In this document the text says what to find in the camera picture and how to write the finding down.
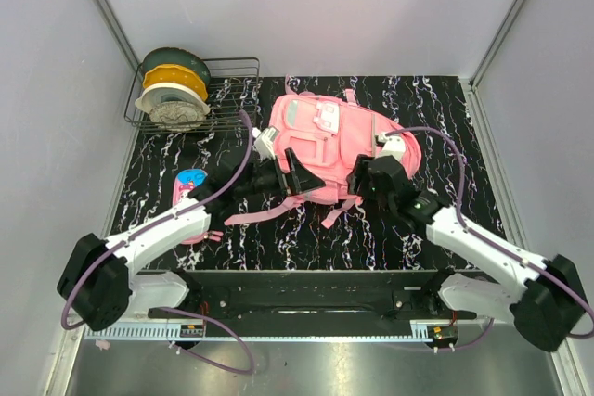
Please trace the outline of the white blue-rimmed plate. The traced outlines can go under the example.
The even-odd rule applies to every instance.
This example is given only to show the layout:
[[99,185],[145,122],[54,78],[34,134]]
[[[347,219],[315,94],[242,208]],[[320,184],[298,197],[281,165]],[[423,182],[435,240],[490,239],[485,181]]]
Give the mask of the white blue-rimmed plate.
[[155,83],[146,87],[135,106],[145,113],[150,113],[155,107],[162,103],[182,102],[197,106],[208,114],[210,107],[201,97],[190,88],[178,83]]

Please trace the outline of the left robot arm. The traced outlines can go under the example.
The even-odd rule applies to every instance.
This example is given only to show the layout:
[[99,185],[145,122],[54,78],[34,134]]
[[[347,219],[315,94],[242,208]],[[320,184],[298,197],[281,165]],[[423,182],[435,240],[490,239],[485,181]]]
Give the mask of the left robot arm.
[[292,203],[326,186],[292,150],[286,151],[285,159],[286,166],[276,157],[223,160],[169,210],[120,234],[81,237],[57,284],[65,300],[62,327],[73,329],[70,313],[94,331],[112,326],[127,313],[158,307],[169,307],[182,318],[193,316],[200,308],[200,295],[187,279],[179,273],[142,275],[141,270],[189,238],[213,237],[212,225],[242,198],[265,192]]

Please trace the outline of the yellow plate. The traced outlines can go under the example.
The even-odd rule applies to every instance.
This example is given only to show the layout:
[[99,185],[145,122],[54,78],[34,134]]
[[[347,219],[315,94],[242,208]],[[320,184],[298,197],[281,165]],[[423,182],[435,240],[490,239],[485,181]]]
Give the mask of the yellow plate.
[[193,70],[176,64],[161,64],[149,70],[143,79],[143,87],[148,88],[156,83],[176,83],[196,93],[202,100],[208,99],[205,82]]

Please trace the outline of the pink blue pencil case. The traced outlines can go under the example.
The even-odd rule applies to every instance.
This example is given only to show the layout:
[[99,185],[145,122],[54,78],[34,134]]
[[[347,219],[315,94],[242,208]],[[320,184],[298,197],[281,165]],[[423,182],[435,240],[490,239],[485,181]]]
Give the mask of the pink blue pencil case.
[[172,205],[177,205],[192,189],[201,185],[206,176],[207,173],[202,169],[181,171],[174,179]]

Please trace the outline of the dark green plate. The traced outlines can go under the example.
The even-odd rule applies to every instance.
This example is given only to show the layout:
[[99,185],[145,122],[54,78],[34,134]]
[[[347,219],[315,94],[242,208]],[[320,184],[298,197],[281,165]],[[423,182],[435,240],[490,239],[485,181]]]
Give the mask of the dark green plate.
[[193,53],[177,47],[159,47],[147,53],[141,62],[144,74],[163,64],[173,64],[192,70],[209,86],[212,75],[206,63]]

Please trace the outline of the pink school backpack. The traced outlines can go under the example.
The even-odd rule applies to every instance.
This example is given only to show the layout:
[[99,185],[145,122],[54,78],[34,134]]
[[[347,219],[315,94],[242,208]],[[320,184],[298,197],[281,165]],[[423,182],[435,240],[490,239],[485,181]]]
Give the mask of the pink school backpack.
[[[357,156],[376,158],[375,136],[402,130],[403,127],[379,112],[357,103],[352,89],[344,91],[345,99],[316,95],[312,92],[294,92],[289,87],[276,99],[268,126],[278,129],[274,141],[276,158],[284,173],[289,171],[284,150],[291,147],[299,161],[311,173],[325,181],[325,186],[306,194],[292,194],[280,205],[268,211],[236,214],[225,220],[225,225],[254,224],[276,219],[306,201],[332,206],[342,205],[329,212],[322,225],[330,228],[335,220],[354,205],[363,201],[348,192],[347,175],[352,171]],[[402,132],[407,152],[400,162],[407,177],[420,167],[421,149],[415,136]]]

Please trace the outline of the speckled beige plate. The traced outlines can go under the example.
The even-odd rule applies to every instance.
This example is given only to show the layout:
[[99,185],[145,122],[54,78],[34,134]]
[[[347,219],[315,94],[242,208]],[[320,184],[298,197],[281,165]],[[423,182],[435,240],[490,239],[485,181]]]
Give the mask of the speckled beige plate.
[[209,107],[186,103],[168,102],[156,106],[148,115],[159,129],[170,132],[188,132],[202,126],[210,113]]

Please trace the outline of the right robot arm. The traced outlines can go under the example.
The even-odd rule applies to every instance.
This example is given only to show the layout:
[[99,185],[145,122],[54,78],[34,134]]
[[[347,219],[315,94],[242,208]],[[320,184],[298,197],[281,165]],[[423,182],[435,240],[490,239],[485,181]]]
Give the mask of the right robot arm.
[[584,315],[592,315],[575,264],[562,255],[546,259],[512,245],[467,219],[458,203],[418,190],[400,157],[367,156],[329,171],[311,168],[315,191],[336,182],[345,198],[377,202],[405,228],[465,258],[490,276],[484,282],[449,274],[421,295],[432,318],[453,311],[484,315],[513,325],[541,351],[558,350]]

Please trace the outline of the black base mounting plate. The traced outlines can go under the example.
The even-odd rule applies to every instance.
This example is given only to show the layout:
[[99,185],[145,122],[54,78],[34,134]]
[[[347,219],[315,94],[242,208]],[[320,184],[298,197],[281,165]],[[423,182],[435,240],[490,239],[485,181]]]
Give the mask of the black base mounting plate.
[[473,313],[446,308],[438,297],[391,285],[202,287],[192,290],[174,309],[219,320],[248,313],[365,313],[389,320],[472,319]]

